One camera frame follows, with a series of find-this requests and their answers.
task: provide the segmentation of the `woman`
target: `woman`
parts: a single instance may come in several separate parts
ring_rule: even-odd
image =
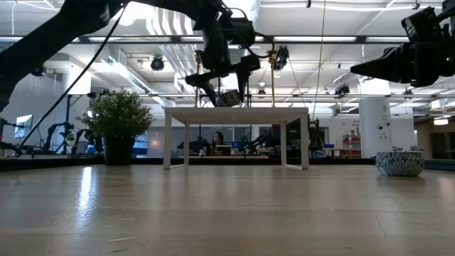
[[[216,132],[213,134],[212,146],[215,148],[217,145],[224,145],[225,138],[221,132]]]

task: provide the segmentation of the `blue patterned bowl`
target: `blue patterned bowl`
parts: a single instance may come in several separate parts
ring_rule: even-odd
[[[376,168],[382,175],[418,177],[424,166],[420,152],[379,152],[376,156]]]

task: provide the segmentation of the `black plant pot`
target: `black plant pot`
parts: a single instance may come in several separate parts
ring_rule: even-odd
[[[108,166],[130,165],[134,138],[103,137],[105,164]]]

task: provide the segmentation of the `computer monitor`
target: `computer monitor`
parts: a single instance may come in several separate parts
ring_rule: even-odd
[[[14,139],[24,138],[30,132],[32,120],[32,114],[18,117],[16,119],[16,125],[18,127],[14,129]]]
[[[216,145],[215,150],[216,152],[214,155],[230,156],[230,152],[232,151],[232,145]]]

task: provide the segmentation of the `white table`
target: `white table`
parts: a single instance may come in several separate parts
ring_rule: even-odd
[[[190,124],[280,124],[281,146],[286,145],[286,124],[300,118],[301,169],[308,169],[308,108],[306,107],[167,107],[164,132],[164,168],[171,169],[172,119],[185,124],[184,165],[189,163]],[[281,150],[282,164],[287,164],[287,152]]]

